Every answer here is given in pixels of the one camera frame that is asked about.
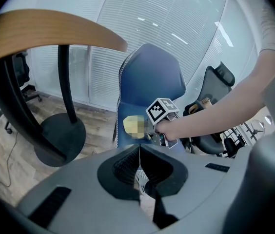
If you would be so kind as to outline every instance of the person's arm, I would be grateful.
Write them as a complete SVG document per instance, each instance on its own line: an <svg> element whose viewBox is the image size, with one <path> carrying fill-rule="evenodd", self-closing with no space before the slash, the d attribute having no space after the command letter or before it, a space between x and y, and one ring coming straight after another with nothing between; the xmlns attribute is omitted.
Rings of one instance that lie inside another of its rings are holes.
<svg viewBox="0 0 275 234"><path fill-rule="evenodd" d="M261 92L275 75L275 12L266 2L262 10L262 50L251 74L210 108L173 121L156 130L169 140L225 131L252 118L264 104Z"/></svg>
<svg viewBox="0 0 275 234"><path fill-rule="evenodd" d="M169 140L225 131L252 118L264 104L261 92L275 75L275 51L263 50L251 74L215 105L173 121L162 121L157 131Z"/></svg>

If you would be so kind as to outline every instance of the black cable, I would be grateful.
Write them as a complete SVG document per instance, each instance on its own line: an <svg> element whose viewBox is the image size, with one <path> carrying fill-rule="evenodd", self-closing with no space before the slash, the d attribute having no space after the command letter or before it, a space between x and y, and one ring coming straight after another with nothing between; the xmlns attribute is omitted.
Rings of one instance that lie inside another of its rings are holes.
<svg viewBox="0 0 275 234"><path fill-rule="evenodd" d="M178 115L174 112L174 115L169 115L169 116L172 116L172 117L174 117L174 118L176 118L176 119L178 119L179 117L178 117Z"/></svg>
<svg viewBox="0 0 275 234"><path fill-rule="evenodd" d="M9 157L7 158L7 160L6 160L6 166L7 166L7 173L8 173L8 175L9 175L9 185L5 185L3 182L1 182L0 181L0 184L2 184L5 188L9 188L10 186L11 186L11 184L12 184L12 180L11 180L11 175L10 175L10 169L9 169L9 159L10 159L10 156L11 156L11 154L12 154L12 151L13 151L13 149L14 149L14 147L16 146L16 144L17 144L17 136L18 136L18 132L16 133L16 136L15 136L15 143L14 143L14 145L13 145L13 147L12 147L12 149L11 149L11 152L10 152L10 154L9 154Z"/></svg>

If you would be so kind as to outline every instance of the desk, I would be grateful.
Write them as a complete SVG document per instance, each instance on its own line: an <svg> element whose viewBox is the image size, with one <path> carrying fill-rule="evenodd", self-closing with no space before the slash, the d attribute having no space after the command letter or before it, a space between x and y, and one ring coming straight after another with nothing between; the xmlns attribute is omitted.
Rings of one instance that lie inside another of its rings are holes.
<svg viewBox="0 0 275 234"><path fill-rule="evenodd" d="M41 125L24 101L14 73L12 54L32 47L59 45L59 81L67 114L53 115ZM50 166L72 161L85 142L85 128L76 117L68 72L70 44L126 51L127 43L92 21L49 10L17 10L0 15L0 109L16 130L35 146Z"/></svg>

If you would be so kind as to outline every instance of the yellow object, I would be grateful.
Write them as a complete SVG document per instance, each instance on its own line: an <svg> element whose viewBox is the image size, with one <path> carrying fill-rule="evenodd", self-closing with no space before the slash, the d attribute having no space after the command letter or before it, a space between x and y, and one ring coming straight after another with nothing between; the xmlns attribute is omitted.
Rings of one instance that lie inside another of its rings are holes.
<svg viewBox="0 0 275 234"><path fill-rule="evenodd" d="M133 138L144 138L144 116L133 115L123 120L123 127L126 133Z"/></svg>

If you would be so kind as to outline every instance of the floor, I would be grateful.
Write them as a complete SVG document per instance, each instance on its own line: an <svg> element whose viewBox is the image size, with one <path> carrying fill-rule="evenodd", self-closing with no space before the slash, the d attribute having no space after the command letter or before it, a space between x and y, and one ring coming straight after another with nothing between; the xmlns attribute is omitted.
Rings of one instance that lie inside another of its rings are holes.
<svg viewBox="0 0 275 234"><path fill-rule="evenodd" d="M27 103L39 123L53 114L66 112L61 98L48 95L41 97L42 102L34 99ZM112 137L116 113L78 103L75 104L75 111L83 121L87 132L84 147L76 159L115 147ZM58 168L40 162L33 145L13 127L12 134L7 134L4 130L5 123L6 119L2 116L0 118L0 198L16 206L31 188Z"/></svg>

